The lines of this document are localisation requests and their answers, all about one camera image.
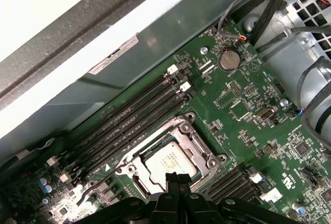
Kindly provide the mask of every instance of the capacitor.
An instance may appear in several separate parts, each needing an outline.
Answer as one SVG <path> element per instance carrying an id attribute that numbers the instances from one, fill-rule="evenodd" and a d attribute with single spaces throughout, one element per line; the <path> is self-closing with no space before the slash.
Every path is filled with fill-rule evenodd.
<path id="1" fill-rule="evenodd" d="M 45 185 L 45 192 L 46 193 L 50 193 L 52 192 L 54 189 L 56 189 L 56 184 L 53 182 L 49 182 L 47 185 Z"/>
<path id="2" fill-rule="evenodd" d="M 47 198 L 43 198 L 42 201 L 41 201 L 43 204 L 48 204 L 49 203 L 49 200 Z"/>
<path id="3" fill-rule="evenodd" d="M 45 190 L 46 193 L 51 193 L 53 189 L 52 189 L 52 186 L 45 185 L 44 190 Z"/>
<path id="4" fill-rule="evenodd" d="M 48 184 L 48 182 L 51 181 L 51 177 L 48 175 L 44 175 L 41 179 L 39 179 L 39 184 L 41 186 L 45 186 L 46 184 Z"/>
<path id="5" fill-rule="evenodd" d="M 298 215 L 304 215 L 306 213 L 305 207 L 303 207 L 300 203 L 293 203 L 292 209 L 298 213 Z"/>
<path id="6" fill-rule="evenodd" d="M 40 184 L 41 186 L 45 186 L 45 185 L 47 184 L 47 180 L 46 180 L 46 178 L 42 177 L 41 179 L 39 179 L 39 184 Z"/>
<path id="7" fill-rule="evenodd" d="M 86 208 L 92 207 L 94 202 L 95 202 L 95 198 L 94 197 L 89 197 L 85 202 L 85 207 Z"/>

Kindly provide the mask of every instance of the label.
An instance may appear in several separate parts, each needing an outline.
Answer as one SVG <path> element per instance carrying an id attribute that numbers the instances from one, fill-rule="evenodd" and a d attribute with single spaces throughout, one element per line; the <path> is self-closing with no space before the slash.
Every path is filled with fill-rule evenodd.
<path id="1" fill-rule="evenodd" d="M 131 39 L 129 39 L 123 45 L 121 45 L 121 47 L 118 48 L 115 51 L 115 53 L 113 53 L 109 57 L 105 58 L 103 61 L 101 61 L 95 67 L 93 67 L 88 73 L 93 74 L 93 75 L 98 74 L 103 69 L 105 69 L 107 66 L 109 66 L 112 62 L 114 62 L 116 59 L 118 59 L 120 56 L 122 56 L 124 53 L 129 51 L 136 44 L 138 44 L 138 38 L 136 36 L 133 36 Z"/>

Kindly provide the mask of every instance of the chip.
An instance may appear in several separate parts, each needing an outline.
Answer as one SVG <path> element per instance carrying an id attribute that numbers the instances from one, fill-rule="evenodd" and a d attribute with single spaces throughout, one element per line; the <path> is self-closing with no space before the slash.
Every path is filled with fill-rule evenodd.
<path id="1" fill-rule="evenodd" d="M 331 201 L 331 188 L 330 189 L 327 189 L 326 191 L 324 191 L 322 194 L 321 194 L 321 197 L 323 198 L 323 200 L 325 202 L 329 202 Z"/>
<path id="2" fill-rule="evenodd" d="M 245 104 L 242 101 L 239 101 L 236 104 L 232 105 L 230 107 L 230 111 L 233 113 L 237 121 L 240 121 L 249 113 Z"/>
<path id="3" fill-rule="evenodd" d="M 193 177 L 197 173 L 192 161 L 187 157 L 181 147 L 174 141 L 158 150 L 146 161 L 151 172 L 151 180 L 166 188 L 166 173 L 189 174 Z"/>
<path id="4" fill-rule="evenodd" d="M 305 153 L 307 153 L 309 151 L 309 147 L 304 142 L 301 143 L 300 145 L 298 145 L 295 149 L 300 156 L 304 155 Z"/>
<path id="5" fill-rule="evenodd" d="M 60 214 L 61 214 L 61 215 L 65 215 L 65 214 L 67 214 L 67 213 L 68 213 L 68 211 L 66 210 L 65 207 L 60 209 Z"/>
<path id="6" fill-rule="evenodd" d="M 267 144 L 265 147 L 263 147 L 263 152 L 264 153 L 272 153 L 273 152 L 273 147 L 270 144 Z"/>

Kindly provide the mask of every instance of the mounting screw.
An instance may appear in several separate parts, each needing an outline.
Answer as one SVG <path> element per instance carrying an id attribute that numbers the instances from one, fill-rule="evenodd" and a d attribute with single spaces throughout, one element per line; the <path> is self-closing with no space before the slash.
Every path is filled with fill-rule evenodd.
<path id="1" fill-rule="evenodd" d="M 136 168 L 132 165 L 128 166 L 128 172 L 133 173 L 136 170 Z"/>
<path id="2" fill-rule="evenodd" d="M 308 44 L 308 42 L 309 42 L 308 37 L 303 37 L 303 38 L 301 39 L 301 43 L 302 43 L 302 44 Z"/>
<path id="3" fill-rule="evenodd" d="M 200 49 L 200 53 L 201 53 L 202 55 L 206 55 L 206 54 L 208 53 L 208 48 L 207 48 L 207 47 L 202 47 L 202 48 Z"/>
<path id="4" fill-rule="evenodd" d="M 286 108 L 289 105 L 289 101 L 287 99 L 281 99 L 279 105 L 283 108 Z"/>
<path id="5" fill-rule="evenodd" d="M 235 201 L 233 201 L 232 199 L 226 199 L 225 203 L 228 204 L 228 205 L 234 205 Z"/>
<path id="6" fill-rule="evenodd" d="M 197 199 L 197 198 L 199 198 L 199 196 L 196 195 L 196 194 L 191 194 L 191 195 L 190 195 L 190 198 L 191 198 L 191 199 Z"/>
<path id="7" fill-rule="evenodd" d="M 187 125 L 187 124 L 183 124 L 181 127 L 180 127 L 180 130 L 183 132 L 183 133 L 188 133 L 190 131 L 190 126 Z"/>
<path id="8" fill-rule="evenodd" d="M 216 166 L 216 161 L 211 159 L 211 160 L 208 161 L 208 165 L 209 165 L 210 168 L 214 168 Z"/>
<path id="9" fill-rule="evenodd" d="M 220 160 L 221 162 L 225 162 L 225 161 L 227 160 L 226 155 L 221 155 L 221 156 L 219 157 L 219 160 Z"/>

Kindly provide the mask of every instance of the small black chip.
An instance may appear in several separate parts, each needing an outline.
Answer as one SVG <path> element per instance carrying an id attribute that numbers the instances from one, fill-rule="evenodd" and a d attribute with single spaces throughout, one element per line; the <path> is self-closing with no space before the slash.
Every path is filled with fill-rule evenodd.
<path id="1" fill-rule="evenodd" d="M 65 207 L 60 209 L 60 214 L 65 215 L 67 213 L 68 213 L 68 211 L 66 210 Z"/>
<path id="2" fill-rule="evenodd" d="M 309 151 L 309 147 L 304 142 L 298 145 L 295 149 L 300 156 L 306 154 Z"/>
<path id="3" fill-rule="evenodd" d="M 330 189 L 327 189 L 326 191 L 324 191 L 322 194 L 321 194 L 321 197 L 323 198 L 323 200 L 325 202 L 329 202 L 331 201 L 331 188 Z"/>
<path id="4" fill-rule="evenodd" d="M 263 147 L 263 152 L 264 153 L 272 153 L 273 151 L 274 151 L 274 149 L 273 149 L 273 147 L 270 144 L 268 144 L 265 147 Z"/>

